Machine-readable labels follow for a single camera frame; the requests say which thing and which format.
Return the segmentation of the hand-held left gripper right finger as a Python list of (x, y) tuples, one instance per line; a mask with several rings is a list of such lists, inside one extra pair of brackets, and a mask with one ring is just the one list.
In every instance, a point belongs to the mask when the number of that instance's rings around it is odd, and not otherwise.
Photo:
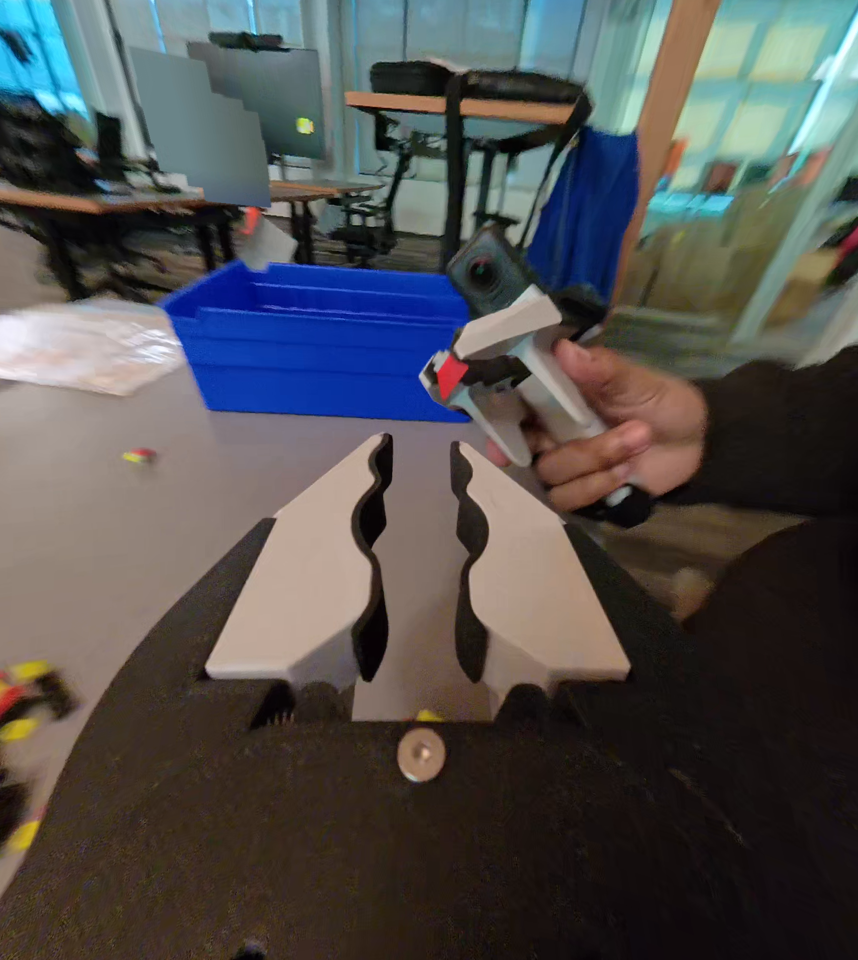
[(623, 682), (630, 663), (566, 523), (463, 441), (450, 446), (458, 501), (455, 642), (491, 712), (517, 688), (548, 698), (572, 683)]

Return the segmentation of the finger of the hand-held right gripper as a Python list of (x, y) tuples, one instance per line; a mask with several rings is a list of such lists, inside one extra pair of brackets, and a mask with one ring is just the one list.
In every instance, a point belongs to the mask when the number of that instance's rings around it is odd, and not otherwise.
[(487, 361), (510, 354), (521, 342), (545, 331), (557, 339), (578, 329), (548, 294), (531, 285), (506, 308), (471, 320), (459, 331), (451, 353), (459, 361)]
[(436, 352), (420, 372), (420, 382), (439, 405), (468, 415), (503, 457), (530, 467), (532, 455), (523, 431), (529, 409), (508, 384), (469, 383), (470, 367), (450, 351)]

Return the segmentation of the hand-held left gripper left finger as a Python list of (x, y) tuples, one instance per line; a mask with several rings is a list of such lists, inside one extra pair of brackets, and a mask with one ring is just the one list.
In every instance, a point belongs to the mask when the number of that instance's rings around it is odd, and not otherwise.
[(382, 570), (393, 438), (375, 434), (273, 516), (206, 662), (215, 680), (371, 682), (387, 651)]

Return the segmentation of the person's right forearm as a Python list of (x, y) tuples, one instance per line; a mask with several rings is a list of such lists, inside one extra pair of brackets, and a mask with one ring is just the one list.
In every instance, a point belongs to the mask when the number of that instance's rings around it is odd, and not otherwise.
[(684, 503), (858, 515), (858, 344), (816, 365), (752, 362), (699, 381), (702, 457)]

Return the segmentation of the person's right hand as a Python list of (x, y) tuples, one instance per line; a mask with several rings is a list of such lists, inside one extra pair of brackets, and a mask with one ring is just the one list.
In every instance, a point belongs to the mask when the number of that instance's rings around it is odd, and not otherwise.
[(659, 498), (695, 477), (708, 420), (697, 386), (598, 345), (560, 341), (555, 359), (607, 426), (558, 444), (538, 419), (524, 422), (535, 473), (555, 509), (588, 508), (628, 483)]

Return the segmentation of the black office chair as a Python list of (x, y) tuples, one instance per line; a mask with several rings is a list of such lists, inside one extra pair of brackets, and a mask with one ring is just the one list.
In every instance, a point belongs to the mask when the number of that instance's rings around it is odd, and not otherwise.
[(369, 268), (372, 261), (389, 255), (396, 247), (393, 197), (378, 200), (362, 193), (338, 201), (341, 216), (328, 238), (343, 247), (349, 266)]

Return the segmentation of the white folded sheet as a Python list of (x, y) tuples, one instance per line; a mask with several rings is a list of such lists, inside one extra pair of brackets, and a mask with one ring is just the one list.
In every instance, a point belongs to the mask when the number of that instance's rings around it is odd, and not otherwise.
[(238, 258), (249, 270), (262, 272), (275, 264), (294, 262), (299, 242), (270, 217), (258, 215), (238, 245)]

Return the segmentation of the wooden beam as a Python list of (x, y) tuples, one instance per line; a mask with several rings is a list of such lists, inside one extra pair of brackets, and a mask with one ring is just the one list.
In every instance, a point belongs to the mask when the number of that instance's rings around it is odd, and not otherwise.
[(655, 187), (669, 156), (675, 128), (720, 6), (718, 1), (674, 1), (651, 71), (636, 128), (638, 197), (620, 249), (611, 304), (618, 306), (626, 272)]

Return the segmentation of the black monitor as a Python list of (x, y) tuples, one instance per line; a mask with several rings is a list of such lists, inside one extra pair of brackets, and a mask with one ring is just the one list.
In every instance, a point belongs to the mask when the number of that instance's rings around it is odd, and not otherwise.
[(315, 50), (291, 47), (278, 34), (212, 31), (188, 41), (205, 64), (214, 93), (240, 101), (259, 119), (273, 157), (320, 161), (325, 156), (323, 91)]

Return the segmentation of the person's black sweater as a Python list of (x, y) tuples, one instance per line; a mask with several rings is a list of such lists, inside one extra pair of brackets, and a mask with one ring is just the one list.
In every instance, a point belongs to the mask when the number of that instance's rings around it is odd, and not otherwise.
[(747, 733), (743, 774), (786, 805), (809, 876), (791, 911), (813, 954), (858, 958), (858, 517), (786, 528), (723, 572), (686, 622)]

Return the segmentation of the clear plastic bag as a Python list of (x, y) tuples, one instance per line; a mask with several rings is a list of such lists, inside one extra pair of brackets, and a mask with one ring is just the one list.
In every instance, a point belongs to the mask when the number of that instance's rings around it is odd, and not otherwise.
[(0, 380), (127, 398), (186, 366), (167, 313), (110, 297), (0, 314)]

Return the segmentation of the wooden top table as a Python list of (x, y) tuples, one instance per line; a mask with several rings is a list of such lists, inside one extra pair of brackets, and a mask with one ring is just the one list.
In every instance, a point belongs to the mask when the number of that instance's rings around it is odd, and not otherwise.
[(167, 217), (174, 226), (193, 230), (205, 269), (210, 273), (219, 267), (213, 234), (218, 235), (224, 263), (237, 257), (231, 223), (239, 217), (241, 209), (238, 205), (208, 200), (197, 188), (171, 193), (147, 189), (127, 194), (76, 195), (27, 189), (0, 178), (0, 210), (27, 220), (40, 234), (39, 243), (48, 251), (54, 275), (71, 303), (85, 300), (95, 291), (83, 284), (70, 253), (66, 227), (89, 230), (105, 226), (106, 219), (111, 226), (121, 227), (123, 222), (158, 214)]

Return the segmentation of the black frame table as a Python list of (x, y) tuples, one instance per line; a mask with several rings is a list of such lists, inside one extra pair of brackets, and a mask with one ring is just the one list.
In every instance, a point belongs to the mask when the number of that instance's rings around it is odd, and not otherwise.
[[(483, 153), (475, 227), (486, 223), (486, 202), (495, 157), (513, 162), (520, 155), (551, 147), (516, 247), (523, 250), (555, 163), (578, 138), (594, 109), (583, 83), (524, 70), (455, 71), (429, 60), (384, 61), (370, 71), (371, 91), (344, 94), (348, 107), (366, 114), (436, 114), (444, 119), (446, 187), (444, 232), (439, 270), (444, 272), (461, 246), (468, 163), (473, 150)], [(512, 136), (483, 138), (474, 146), (465, 122), (493, 121), (525, 125)]]

